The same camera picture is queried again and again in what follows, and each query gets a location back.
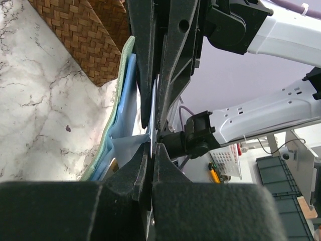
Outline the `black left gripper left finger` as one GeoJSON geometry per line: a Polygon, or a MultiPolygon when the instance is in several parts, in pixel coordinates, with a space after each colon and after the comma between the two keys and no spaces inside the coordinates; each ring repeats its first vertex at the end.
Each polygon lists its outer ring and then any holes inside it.
{"type": "Polygon", "coordinates": [[[146,240],[149,144],[105,181],[1,184],[1,240],[146,240]]]}

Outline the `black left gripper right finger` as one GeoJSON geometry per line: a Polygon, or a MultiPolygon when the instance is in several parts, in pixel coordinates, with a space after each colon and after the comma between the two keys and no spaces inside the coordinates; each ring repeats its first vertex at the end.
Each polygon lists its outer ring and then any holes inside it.
{"type": "Polygon", "coordinates": [[[156,240],[285,240],[270,192],[255,184],[191,182],[163,144],[154,158],[156,240]]]}

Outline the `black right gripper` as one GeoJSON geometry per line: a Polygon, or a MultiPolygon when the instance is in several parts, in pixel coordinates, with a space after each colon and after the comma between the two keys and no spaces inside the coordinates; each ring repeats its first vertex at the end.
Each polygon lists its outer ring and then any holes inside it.
{"type": "Polygon", "coordinates": [[[170,1],[157,89],[155,126],[162,130],[168,112],[190,81],[196,39],[220,50],[244,55],[273,10],[261,1],[170,1]]]}

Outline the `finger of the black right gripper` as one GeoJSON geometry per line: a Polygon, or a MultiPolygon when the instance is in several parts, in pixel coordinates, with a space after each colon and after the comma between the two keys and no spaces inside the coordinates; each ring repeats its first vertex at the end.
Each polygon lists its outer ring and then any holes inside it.
{"type": "Polygon", "coordinates": [[[148,126],[151,112],[154,50],[157,16],[154,1],[126,1],[131,34],[135,37],[134,50],[139,70],[141,124],[148,126]]]}

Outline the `light green card holder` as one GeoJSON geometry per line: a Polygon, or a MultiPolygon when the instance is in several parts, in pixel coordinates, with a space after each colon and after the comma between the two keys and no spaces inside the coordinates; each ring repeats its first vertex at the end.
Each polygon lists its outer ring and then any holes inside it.
{"type": "Polygon", "coordinates": [[[139,146],[150,140],[149,133],[133,134],[138,113],[134,44],[135,37],[130,36],[122,49],[115,104],[95,157],[80,178],[81,181],[103,180],[114,160],[122,168],[133,158],[139,146]]]}

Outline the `black credit card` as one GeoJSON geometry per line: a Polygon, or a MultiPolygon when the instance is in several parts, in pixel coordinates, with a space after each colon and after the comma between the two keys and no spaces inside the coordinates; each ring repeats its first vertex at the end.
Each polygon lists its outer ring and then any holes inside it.
{"type": "Polygon", "coordinates": [[[153,82],[152,96],[151,96],[151,111],[150,120],[148,125],[149,137],[150,137],[150,158],[153,157],[153,150],[156,142],[156,128],[155,128],[155,117],[156,117],[156,94],[157,86],[159,81],[159,75],[156,76],[153,82]]]}

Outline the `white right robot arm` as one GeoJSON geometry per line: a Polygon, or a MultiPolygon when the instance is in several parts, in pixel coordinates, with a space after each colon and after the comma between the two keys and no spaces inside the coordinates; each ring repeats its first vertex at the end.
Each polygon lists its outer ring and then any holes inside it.
{"type": "Polygon", "coordinates": [[[210,150],[320,119],[320,14],[285,1],[127,1],[154,152],[210,150]]]}

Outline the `brown woven basket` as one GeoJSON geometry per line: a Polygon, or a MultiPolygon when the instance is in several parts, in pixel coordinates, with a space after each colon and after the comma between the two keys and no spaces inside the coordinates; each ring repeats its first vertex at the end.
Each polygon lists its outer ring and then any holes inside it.
{"type": "Polygon", "coordinates": [[[96,85],[118,77],[129,37],[126,3],[113,0],[32,0],[67,51],[96,85]]]}

